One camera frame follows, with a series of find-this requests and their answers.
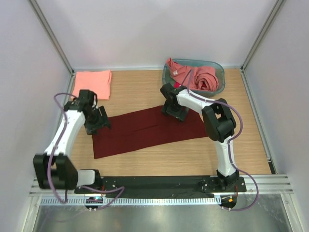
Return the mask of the dark red t shirt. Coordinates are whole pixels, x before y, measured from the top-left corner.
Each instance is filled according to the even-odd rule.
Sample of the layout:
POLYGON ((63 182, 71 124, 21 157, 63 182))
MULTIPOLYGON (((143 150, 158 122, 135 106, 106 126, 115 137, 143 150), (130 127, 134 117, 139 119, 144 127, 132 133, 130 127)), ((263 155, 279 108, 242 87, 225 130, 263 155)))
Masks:
POLYGON ((198 113, 189 111, 182 122, 161 109, 156 106, 110 117, 111 128, 101 128, 92 136, 94 158, 208 136, 198 113))

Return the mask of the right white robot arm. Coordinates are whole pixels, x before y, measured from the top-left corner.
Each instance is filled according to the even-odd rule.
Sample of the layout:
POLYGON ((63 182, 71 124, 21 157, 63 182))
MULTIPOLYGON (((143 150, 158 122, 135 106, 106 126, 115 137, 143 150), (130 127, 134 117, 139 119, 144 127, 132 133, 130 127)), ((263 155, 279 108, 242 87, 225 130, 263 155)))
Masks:
POLYGON ((231 111, 234 108, 225 99, 213 100, 197 95, 187 87, 174 88, 170 83, 160 89, 165 97, 162 112, 179 121, 184 121, 189 110, 203 117, 205 132, 214 141, 218 158, 217 185, 222 191, 231 190, 239 179, 239 169, 235 164, 233 139, 236 121, 231 111))

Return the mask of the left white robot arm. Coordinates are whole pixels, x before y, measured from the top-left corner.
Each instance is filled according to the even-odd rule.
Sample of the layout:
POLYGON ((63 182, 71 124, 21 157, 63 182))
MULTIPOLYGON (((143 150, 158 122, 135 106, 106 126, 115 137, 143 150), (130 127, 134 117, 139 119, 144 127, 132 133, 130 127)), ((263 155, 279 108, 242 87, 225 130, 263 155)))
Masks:
POLYGON ((50 145, 33 158, 34 170, 41 189, 74 190, 85 186, 91 193, 102 189, 99 171, 77 170, 70 160, 73 144, 81 128, 88 135, 96 135, 103 127, 110 128, 105 108, 98 107, 95 92, 82 89, 61 107, 62 122, 50 145))

